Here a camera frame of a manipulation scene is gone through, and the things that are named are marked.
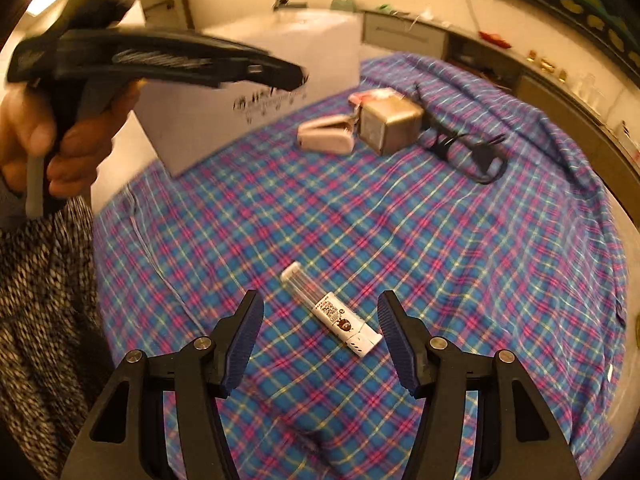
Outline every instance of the pink stapler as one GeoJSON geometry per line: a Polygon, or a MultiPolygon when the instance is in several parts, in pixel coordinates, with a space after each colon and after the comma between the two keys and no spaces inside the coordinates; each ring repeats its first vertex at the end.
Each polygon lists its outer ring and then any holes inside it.
{"type": "Polygon", "coordinates": [[[310,152],[349,155],[353,151],[354,116],[332,115],[312,119],[298,127],[298,145],[310,152]]]}

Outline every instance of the silver pivot bolt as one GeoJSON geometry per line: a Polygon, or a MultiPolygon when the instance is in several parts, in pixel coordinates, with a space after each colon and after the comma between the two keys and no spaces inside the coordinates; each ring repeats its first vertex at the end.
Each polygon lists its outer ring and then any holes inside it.
{"type": "Polygon", "coordinates": [[[193,345],[196,347],[196,350],[206,350],[211,346],[211,339],[208,337],[199,337],[193,342],[193,345]]]}
{"type": "Polygon", "coordinates": [[[500,350],[500,352],[498,352],[498,358],[500,361],[507,364],[513,363],[516,360],[516,356],[513,355],[513,352],[509,352],[508,350],[500,350]]]}
{"type": "Polygon", "coordinates": [[[131,350],[127,352],[126,359],[129,363],[137,363],[142,359],[142,350],[131,350]]]}
{"type": "Polygon", "coordinates": [[[447,347],[447,340],[441,337],[433,337],[431,341],[429,341],[431,348],[435,348],[436,350],[444,350],[447,347]]]}

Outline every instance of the red object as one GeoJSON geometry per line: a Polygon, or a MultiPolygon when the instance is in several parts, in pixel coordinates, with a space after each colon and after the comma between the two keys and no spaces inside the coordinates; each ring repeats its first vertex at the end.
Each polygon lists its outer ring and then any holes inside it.
{"type": "Polygon", "coordinates": [[[482,31],[478,32],[478,34],[483,40],[488,41],[489,43],[493,43],[494,45],[497,45],[500,48],[511,48],[511,43],[507,43],[506,41],[504,41],[500,37],[500,34],[489,34],[488,32],[482,32],[482,31]]]}

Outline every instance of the plaid tablecloth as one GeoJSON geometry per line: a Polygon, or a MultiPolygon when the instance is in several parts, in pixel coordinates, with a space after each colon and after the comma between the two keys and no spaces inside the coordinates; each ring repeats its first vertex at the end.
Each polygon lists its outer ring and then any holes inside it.
{"type": "MultiPolygon", "coordinates": [[[[381,342],[360,359],[282,288],[299,260],[379,329],[393,289],[464,351],[513,349],[590,470],[623,359],[626,267],[604,186],[537,109],[439,60],[365,62],[361,89],[391,86],[445,124],[508,136],[504,178],[473,183],[417,146],[378,157],[301,152],[296,126],[347,112],[347,94],[238,140],[183,177],[153,164],[97,218],[100,306],[114,359],[180,349],[245,290],[265,320],[241,386],[218,403],[241,478],[400,478],[422,402],[381,342]],[[612,378],[607,375],[612,369],[612,378]]],[[[469,475],[468,396],[458,478],[469,475]]],[[[168,441],[182,470],[173,399],[168,441]]]]}

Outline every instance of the sweater sleeve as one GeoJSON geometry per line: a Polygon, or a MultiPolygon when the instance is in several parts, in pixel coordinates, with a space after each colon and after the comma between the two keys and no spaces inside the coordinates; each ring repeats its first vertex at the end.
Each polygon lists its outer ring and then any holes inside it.
{"type": "Polygon", "coordinates": [[[9,190],[0,174],[0,230],[14,230],[27,221],[24,202],[9,190]]]}

